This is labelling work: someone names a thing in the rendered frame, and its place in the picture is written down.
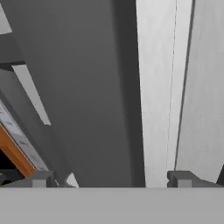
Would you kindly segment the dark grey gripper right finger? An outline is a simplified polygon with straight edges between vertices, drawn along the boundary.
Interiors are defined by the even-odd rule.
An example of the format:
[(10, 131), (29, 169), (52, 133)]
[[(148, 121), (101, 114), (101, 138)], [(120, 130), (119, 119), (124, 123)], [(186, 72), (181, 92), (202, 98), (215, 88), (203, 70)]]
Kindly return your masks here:
[(176, 188), (220, 188), (221, 186), (213, 182), (203, 180), (190, 171), (168, 171), (167, 187)]

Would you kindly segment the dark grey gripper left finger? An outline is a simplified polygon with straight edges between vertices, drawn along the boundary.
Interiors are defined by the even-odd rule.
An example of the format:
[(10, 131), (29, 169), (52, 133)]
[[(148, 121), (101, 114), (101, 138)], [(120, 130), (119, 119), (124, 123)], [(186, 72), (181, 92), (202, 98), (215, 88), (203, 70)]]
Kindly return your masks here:
[(35, 171), (33, 174), (9, 184), (4, 185), (4, 187), (18, 187), (18, 188), (47, 188), (47, 187), (57, 187), (55, 174), (53, 171)]

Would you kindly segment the white cabinet door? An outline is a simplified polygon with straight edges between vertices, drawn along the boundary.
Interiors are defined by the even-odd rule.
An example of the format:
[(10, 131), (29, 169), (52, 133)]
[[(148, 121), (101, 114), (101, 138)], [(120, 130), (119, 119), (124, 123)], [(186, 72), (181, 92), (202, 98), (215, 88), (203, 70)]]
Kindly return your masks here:
[(195, 0), (176, 168), (215, 182), (224, 165), (224, 0)]

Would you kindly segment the white tall cabinet panel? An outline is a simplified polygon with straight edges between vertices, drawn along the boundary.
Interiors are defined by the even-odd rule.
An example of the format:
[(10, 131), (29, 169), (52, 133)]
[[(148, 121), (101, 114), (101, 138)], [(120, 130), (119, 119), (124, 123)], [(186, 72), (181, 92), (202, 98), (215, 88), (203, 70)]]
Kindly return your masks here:
[(175, 166), (193, 0), (136, 0), (145, 182)]

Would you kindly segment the dark grey fridge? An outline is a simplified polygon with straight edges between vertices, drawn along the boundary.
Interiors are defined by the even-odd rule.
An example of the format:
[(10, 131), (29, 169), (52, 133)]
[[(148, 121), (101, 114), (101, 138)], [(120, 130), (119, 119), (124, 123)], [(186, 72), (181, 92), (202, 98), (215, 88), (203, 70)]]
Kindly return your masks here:
[(143, 187), (136, 0), (0, 0), (81, 187)]

